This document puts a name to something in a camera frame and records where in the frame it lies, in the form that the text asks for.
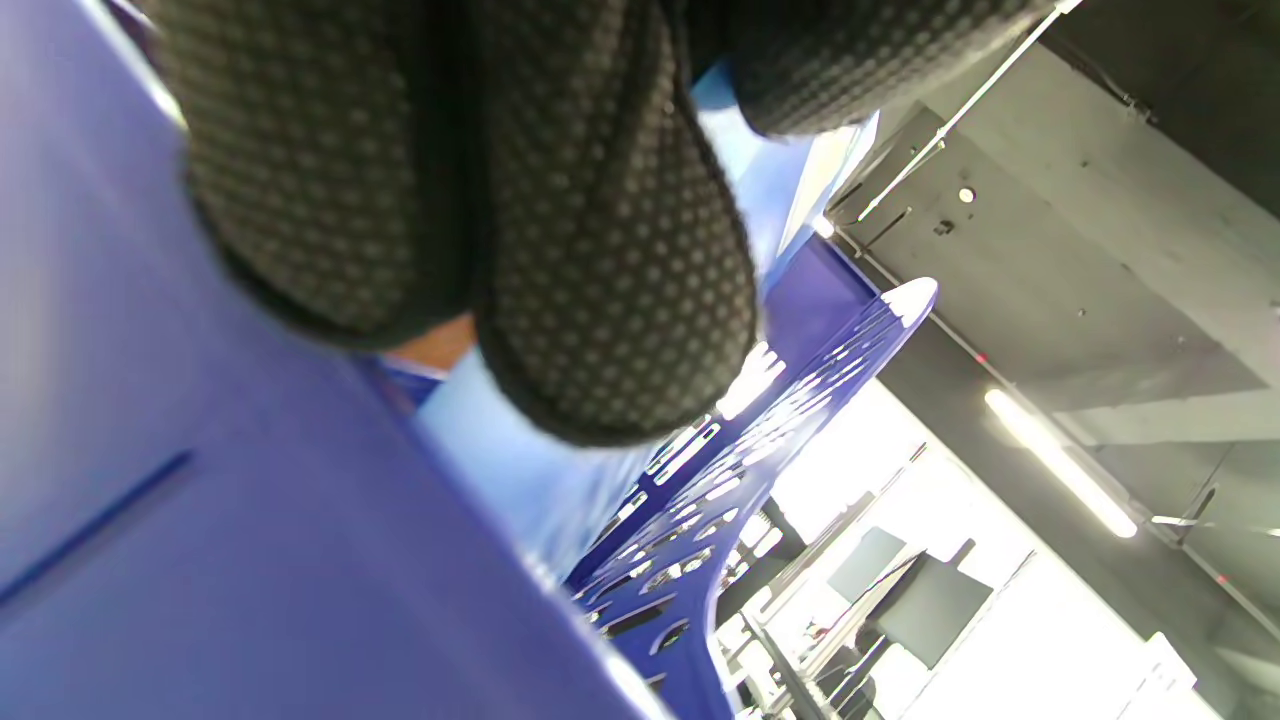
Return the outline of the person's left hand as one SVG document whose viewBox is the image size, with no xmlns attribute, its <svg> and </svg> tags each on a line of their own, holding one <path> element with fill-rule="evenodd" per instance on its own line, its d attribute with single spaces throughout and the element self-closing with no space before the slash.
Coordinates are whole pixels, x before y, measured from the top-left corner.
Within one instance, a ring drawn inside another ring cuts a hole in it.
<svg viewBox="0 0 1280 720">
<path fill-rule="evenodd" d="M 724 395 L 756 264 L 692 90 L 818 135 L 963 70 L 1047 1 L 145 1 L 230 278 L 334 347 L 468 318 L 502 393 L 626 447 Z"/>
</svg>

